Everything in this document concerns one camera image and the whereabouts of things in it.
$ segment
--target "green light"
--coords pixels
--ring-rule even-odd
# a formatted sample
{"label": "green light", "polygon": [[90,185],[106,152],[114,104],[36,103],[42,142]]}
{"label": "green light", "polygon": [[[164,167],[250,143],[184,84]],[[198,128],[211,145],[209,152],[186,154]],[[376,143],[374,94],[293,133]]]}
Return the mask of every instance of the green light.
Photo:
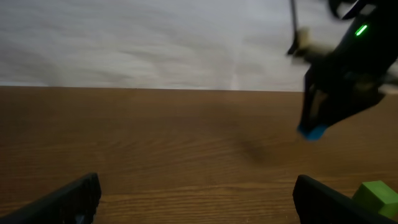
{"label": "green light", "polygon": [[361,35],[362,32],[363,32],[366,28],[368,28],[368,25],[363,25],[363,26],[361,26],[361,27],[355,32],[355,35],[357,35],[357,36]]}

